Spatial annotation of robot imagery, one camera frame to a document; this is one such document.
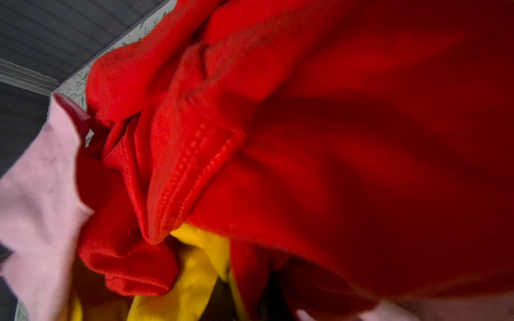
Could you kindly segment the red cloth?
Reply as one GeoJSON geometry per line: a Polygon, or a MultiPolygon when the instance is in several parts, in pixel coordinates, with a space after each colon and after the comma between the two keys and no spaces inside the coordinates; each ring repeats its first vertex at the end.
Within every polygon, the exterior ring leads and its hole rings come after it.
{"type": "Polygon", "coordinates": [[[78,255],[124,296],[178,237],[240,307],[332,320],[513,291],[512,1],[179,1],[93,64],[78,255]]]}

